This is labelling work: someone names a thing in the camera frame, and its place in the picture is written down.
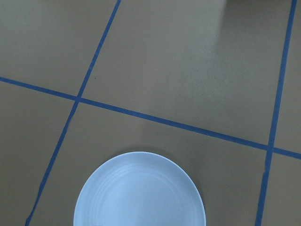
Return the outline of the light blue plate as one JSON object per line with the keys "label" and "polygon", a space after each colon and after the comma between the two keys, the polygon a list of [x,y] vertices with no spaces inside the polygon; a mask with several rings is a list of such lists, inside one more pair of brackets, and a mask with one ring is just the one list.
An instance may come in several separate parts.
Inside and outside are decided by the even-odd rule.
{"label": "light blue plate", "polygon": [[78,196],[75,226],[204,226],[205,208],[188,174],[149,152],[118,155],[98,167]]}

